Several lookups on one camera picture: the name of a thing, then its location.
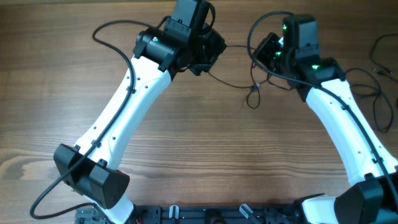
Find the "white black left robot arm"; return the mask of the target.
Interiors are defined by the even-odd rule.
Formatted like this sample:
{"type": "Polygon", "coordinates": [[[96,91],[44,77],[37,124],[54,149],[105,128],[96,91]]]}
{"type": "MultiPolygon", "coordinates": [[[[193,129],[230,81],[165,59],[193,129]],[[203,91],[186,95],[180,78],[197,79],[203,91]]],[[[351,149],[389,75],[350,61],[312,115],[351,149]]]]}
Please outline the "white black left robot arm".
{"type": "Polygon", "coordinates": [[[63,181],[85,196],[109,223],[128,223],[134,205],[125,191],[130,178],[119,170],[126,146],[157,97],[175,75],[207,72],[225,50],[222,36],[206,23],[208,1],[178,1],[171,16],[147,26],[136,39],[124,80],[92,127],[53,159],[63,181]]]}

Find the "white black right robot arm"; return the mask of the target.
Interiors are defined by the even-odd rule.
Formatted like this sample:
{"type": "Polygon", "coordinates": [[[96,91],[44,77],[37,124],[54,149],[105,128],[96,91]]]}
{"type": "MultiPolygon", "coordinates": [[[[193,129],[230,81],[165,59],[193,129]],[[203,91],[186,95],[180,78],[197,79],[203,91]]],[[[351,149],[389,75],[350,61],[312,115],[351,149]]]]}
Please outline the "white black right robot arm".
{"type": "Polygon", "coordinates": [[[300,223],[396,223],[397,160],[358,108],[346,73],[321,58],[317,22],[283,12],[282,37],[269,34],[248,54],[264,72],[284,79],[318,116],[343,161],[349,189],[337,197],[296,201],[300,223]]]}

